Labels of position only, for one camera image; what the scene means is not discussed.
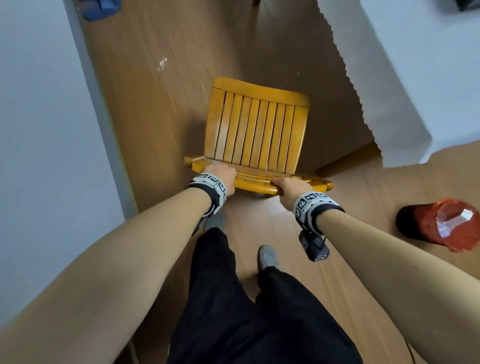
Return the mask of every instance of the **wooden table leg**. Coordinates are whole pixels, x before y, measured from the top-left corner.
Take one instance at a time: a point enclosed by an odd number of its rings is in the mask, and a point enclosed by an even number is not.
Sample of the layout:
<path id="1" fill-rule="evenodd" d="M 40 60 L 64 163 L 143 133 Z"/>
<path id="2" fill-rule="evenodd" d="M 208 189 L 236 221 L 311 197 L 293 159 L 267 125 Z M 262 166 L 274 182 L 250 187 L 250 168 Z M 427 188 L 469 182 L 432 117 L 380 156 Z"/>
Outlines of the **wooden table leg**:
<path id="1" fill-rule="evenodd" d="M 347 154 L 346 156 L 337 159 L 336 161 L 327 164 L 315 171 L 317 176 L 328 178 L 344 172 L 350 168 L 365 164 L 376 158 L 381 158 L 382 153 L 374 142 L 357 149 L 356 151 Z"/>

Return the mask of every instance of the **black pants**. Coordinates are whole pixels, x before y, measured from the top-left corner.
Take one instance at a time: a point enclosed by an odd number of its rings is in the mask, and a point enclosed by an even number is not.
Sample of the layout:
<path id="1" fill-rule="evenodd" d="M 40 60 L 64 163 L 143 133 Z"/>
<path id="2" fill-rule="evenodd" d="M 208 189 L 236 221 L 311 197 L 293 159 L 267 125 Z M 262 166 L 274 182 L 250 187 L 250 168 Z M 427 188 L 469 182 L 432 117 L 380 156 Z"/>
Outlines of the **black pants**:
<path id="1" fill-rule="evenodd" d="M 167 363 L 362 363 L 355 344 L 295 278 L 268 267 L 258 284 L 253 303 L 235 274 L 227 236 L 217 228 L 201 236 Z"/>

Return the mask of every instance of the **pant leg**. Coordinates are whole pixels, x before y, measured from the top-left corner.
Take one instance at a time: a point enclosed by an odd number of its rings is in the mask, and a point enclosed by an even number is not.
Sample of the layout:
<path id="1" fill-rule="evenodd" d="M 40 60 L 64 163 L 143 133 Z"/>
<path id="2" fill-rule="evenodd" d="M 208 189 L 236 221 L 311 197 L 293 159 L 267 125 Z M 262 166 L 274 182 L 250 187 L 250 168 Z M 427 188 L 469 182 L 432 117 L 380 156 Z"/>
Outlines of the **pant leg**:
<path id="1" fill-rule="evenodd" d="M 235 273 L 235 254 L 218 228 L 195 247 L 187 304 L 170 341 L 167 363 L 213 363 L 232 333 L 251 324 L 255 304 Z"/>
<path id="2" fill-rule="evenodd" d="M 275 267 L 258 274 L 257 307 L 295 331 L 295 344 L 319 363 L 362 363 L 355 344 L 320 301 L 298 280 Z"/>

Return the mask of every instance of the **person's left arm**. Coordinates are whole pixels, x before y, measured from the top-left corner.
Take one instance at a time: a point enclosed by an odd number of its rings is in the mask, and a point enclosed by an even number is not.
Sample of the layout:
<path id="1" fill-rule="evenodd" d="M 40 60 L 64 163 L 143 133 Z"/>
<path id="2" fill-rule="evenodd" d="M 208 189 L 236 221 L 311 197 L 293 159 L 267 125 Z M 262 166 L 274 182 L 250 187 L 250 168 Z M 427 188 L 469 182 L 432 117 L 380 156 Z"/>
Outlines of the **person's left arm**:
<path id="1" fill-rule="evenodd" d="M 205 172 L 234 192 L 233 168 Z M 188 188 L 90 246 L 0 333 L 1 362 L 111 364 L 211 203 Z"/>

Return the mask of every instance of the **slipper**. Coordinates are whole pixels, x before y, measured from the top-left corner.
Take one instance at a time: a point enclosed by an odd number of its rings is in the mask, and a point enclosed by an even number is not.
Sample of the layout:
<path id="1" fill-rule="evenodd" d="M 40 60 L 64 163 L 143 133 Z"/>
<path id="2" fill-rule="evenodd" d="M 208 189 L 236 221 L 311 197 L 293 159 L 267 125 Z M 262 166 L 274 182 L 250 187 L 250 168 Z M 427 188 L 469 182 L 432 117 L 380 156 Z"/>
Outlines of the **slipper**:
<path id="1" fill-rule="evenodd" d="M 118 13 L 121 0 L 79 0 L 87 3 L 82 11 L 82 17 L 89 22 L 103 19 Z"/>

